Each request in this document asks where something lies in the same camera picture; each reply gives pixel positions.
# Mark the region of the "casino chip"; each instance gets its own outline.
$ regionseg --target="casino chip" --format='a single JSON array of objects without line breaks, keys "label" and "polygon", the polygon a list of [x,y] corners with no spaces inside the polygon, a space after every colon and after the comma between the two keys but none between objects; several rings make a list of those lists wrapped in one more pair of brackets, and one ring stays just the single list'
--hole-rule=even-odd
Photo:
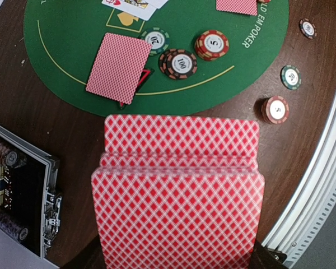
[{"label": "casino chip", "polygon": [[281,80],[286,88],[297,90],[301,86],[301,73],[295,66],[284,66],[281,70]]},{"label": "casino chip", "polygon": [[308,19],[303,18],[299,22],[300,30],[309,39],[316,38],[318,33],[316,31],[316,26],[311,23]]},{"label": "casino chip", "polygon": [[195,41],[194,50],[203,60],[215,61],[229,51],[229,41],[222,32],[209,30]]},{"label": "casino chip", "polygon": [[170,49],[159,58],[160,70],[173,80],[184,80],[196,73],[197,58],[185,49]]},{"label": "casino chip", "polygon": [[161,54],[169,47],[170,43],[169,34],[159,27],[147,29],[139,38],[152,44],[150,56]]},{"label": "casino chip", "polygon": [[289,105],[281,96],[271,97],[262,105],[263,119],[270,124],[284,123],[289,117],[289,113]]}]

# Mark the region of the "red diamond pattern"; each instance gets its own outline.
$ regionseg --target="red diamond pattern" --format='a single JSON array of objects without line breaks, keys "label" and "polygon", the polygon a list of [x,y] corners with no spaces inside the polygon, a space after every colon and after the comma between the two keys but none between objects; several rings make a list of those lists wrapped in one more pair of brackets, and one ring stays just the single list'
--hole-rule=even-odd
[{"label": "red diamond pattern", "polygon": [[247,268],[264,192],[247,120],[109,116],[93,173],[107,268]]}]

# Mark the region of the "brown wooden surface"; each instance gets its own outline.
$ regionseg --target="brown wooden surface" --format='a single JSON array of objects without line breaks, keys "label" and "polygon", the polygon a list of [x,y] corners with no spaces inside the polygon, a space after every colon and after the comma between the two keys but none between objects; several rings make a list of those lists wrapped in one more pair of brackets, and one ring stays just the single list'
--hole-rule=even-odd
[{"label": "brown wooden surface", "polygon": [[[22,40],[24,7],[25,1],[5,0],[0,9],[0,124],[62,161],[58,179],[64,193],[62,226],[48,255],[62,266],[97,236],[90,175],[104,150],[104,119],[57,98],[37,77]],[[317,39],[300,34],[298,22],[303,17],[315,23]],[[286,64],[302,72],[302,86],[297,91],[285,89],[280,82],[279,73]],[[260,98],[282,95],[290,104],[290,118],[284,125],[261,123],[258,160],[266,188],[260,241],[278,219],[309,164],[335,88],[336,0],[290,0],[288,33],[272,66],[239,96],[198,114],[256,119],[254,104]]]},{"label": "brown wooden surface", "polygon": [[[106,269],[100,239],[93,239],[74,259],[62,269]],[[262,245],[256,241],[250,257],[249,269],[286,269]]]}]

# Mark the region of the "green table layout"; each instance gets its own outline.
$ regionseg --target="green table layout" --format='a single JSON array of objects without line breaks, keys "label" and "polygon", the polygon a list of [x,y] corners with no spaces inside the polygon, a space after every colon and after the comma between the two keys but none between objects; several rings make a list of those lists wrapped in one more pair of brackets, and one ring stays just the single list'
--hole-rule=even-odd
[{"label": "green table layout", "polygon": [[[28,0],[24,38],[42,82],[73,106],[101,116],[188,115],[234,97],[265,72],[284,42],[288,13],[288,0],[259,3],[257,16],[217,11],[215,1],[169,0],[149,21],[143,21],[100,1]],[[159,55],[149,57],[146,68],[154,73],[124,110],[116,101],[86,92],[104,35],[111,32],[137,38],[151,27],[169,33],[169,48],[195,53],[197,37],[218,30],[228,37],[230,49],[213,62],[197,56],[198,70],[186,80],[168,78],[158,67]]]}]

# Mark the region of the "green poker chip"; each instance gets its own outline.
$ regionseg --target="green poker chip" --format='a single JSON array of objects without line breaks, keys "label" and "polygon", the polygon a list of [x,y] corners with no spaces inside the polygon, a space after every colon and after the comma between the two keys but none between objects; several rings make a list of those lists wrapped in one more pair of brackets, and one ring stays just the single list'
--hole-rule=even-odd
[{"label": "green poker chip", "polygon": [[281,81],[290,90],[297,90],[301,86],[301,73],[297,67],[284,66],[281,70]]},{"label": "green poker chip", "polygon": [[163,53],[169,47],[170,43],[169,34],[159,27],[153,27],[145,30],[139,38],[152,44],[150,56]]}]

